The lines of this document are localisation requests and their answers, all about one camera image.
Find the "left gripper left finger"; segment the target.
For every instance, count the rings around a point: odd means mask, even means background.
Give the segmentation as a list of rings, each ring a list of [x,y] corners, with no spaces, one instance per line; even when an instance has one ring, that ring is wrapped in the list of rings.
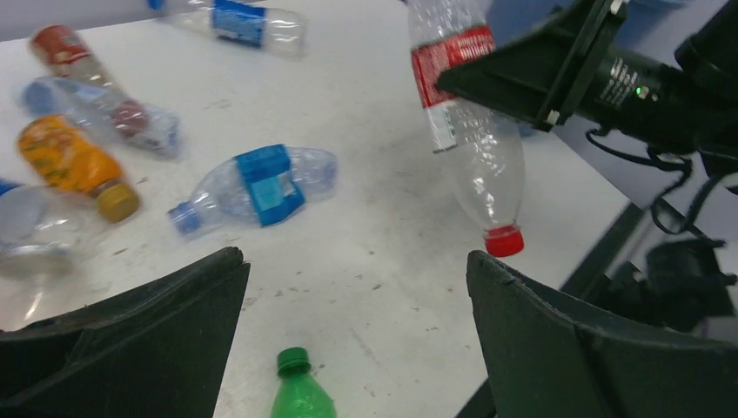
[[[1,335],[4,417],[210,417],[250,265],[225,247]]]

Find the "red cap red label bottle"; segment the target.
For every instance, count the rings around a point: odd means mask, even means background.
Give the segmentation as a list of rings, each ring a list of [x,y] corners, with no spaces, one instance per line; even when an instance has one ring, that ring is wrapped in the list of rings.
[[[486,107],[441,91],[439,75],[495,48],[475,1],[409,1],[411,65],[434,152],[467,215],[497,258],[524,249],[517,217],[525,162],[518,126]]]

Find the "green plastic bottle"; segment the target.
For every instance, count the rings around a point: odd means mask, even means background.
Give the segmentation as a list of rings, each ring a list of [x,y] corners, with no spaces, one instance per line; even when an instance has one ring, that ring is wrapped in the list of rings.
[[[281,383],[272,404],[271,418],[337,418],[333,399],[312,376],[309,354],[289,347],[277,356]]]

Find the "orange juice bottle gold cap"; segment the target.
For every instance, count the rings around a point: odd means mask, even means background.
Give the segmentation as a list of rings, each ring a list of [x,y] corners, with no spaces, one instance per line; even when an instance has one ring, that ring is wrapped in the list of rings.
[[[26,125],[17,137],[17,149],[46,185],[90,197],[111,223],[128,219],[141,207],[118,161],[61,114]]]

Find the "far blue label bottle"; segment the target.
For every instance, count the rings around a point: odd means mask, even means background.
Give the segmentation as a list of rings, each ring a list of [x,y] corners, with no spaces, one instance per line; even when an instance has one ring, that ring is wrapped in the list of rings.
[[[306,20],[294,11],[232,0],[150,0],[147,5],[168,24],[210,38],[290,57],[305,51]]]

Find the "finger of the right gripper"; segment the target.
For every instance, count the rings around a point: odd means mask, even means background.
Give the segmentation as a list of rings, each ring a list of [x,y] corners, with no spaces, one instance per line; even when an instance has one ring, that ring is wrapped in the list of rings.
[[[624,1],[577,1],[525,36],[441,72],[435,85],[549,131],[577,112],[626,8]]]

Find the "red label small bottle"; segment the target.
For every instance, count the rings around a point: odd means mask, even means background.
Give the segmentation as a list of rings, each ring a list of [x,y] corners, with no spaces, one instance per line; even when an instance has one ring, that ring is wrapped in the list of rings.
[[[100,108],[125,137],[150,126],[143,105],[115,83],[97,55],[72,28],[55,24],[38,30],[30,38],[30,50],[53,75],[107,89]]]

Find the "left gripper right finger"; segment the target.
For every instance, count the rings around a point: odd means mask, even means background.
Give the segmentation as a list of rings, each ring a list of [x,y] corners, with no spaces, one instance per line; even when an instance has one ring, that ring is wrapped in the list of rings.
[[[466,283],[499,417],[734,417],[734,344],[623,318],[479,250]]]

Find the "crushed clear bottle blue cap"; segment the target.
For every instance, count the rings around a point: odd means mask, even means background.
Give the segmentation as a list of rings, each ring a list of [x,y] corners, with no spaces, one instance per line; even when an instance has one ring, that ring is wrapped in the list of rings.
[[[126,145],[157,158],[179,155],[178,115],[112,88],[44,76],[25,85],[17,103],[33,118],[63,115],[103,144]]]

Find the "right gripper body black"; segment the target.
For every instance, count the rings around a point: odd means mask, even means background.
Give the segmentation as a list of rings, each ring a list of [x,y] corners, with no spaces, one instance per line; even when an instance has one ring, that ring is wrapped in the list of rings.
[[[674,53],[672,67],[608,49],[577,114],[654,151],[701,155],[709,177],[737,172],[737,3],[726,2]]]

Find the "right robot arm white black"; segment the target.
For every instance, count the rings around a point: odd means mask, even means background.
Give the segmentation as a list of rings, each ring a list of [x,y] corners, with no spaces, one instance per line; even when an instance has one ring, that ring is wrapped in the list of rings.
[[[443,71],[436,85],[541,131],[582,117],[594,123],[586,132],[592,145],[611,131],[638,139],[646,156],[624,159],[678,172],[675,188],[689,180],[698,154],[708,178],[681,224],[666,229],[673,241],[647,253],[641,279],[614,279],[600,297],[620,316],[687,332],[735,312],[727,289],[737,278],[715,257],[722,242],[681,235],[737,172],[737,4],[725,3],[687,37],[672,66],[614,44],[626,17],[622,1],[578,1],[538,30]]]

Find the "pepsi bottle blue label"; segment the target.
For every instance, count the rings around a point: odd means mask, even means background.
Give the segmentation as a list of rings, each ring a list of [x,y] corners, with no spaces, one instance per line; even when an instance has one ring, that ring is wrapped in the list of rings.
[[[1,180],[1,275],[60,277],[95,255],[109,225],[84,195]]]

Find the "crushed blue label bottle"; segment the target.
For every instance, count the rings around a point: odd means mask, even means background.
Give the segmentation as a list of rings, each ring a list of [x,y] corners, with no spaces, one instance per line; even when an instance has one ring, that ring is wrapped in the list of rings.
[[[213,168],[167,216],[187,239],[229,223],[273,226],[311,202],[330,198],[338,174],[338,158],[329,151],[268,145]]]

